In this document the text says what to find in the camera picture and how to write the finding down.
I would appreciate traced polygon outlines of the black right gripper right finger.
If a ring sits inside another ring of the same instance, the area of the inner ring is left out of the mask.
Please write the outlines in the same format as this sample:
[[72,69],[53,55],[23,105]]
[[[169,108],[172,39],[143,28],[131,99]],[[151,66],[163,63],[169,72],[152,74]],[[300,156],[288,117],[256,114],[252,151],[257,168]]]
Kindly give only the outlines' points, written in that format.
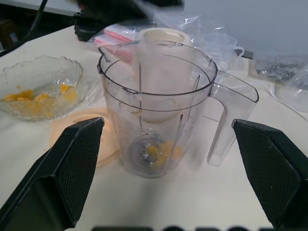
[[232,122],[245,172],[275,229],[308,229],[308,158],[281,131],[260,123]]

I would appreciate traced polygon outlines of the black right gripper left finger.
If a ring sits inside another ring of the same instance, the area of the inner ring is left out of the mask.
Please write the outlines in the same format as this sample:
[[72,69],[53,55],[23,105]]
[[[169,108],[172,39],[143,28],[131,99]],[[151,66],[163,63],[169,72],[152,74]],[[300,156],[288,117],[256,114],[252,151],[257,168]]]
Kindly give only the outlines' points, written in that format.
[[65,231],[79,221],[93,181],[104,119],[61,133],[0,209],[2,231]]

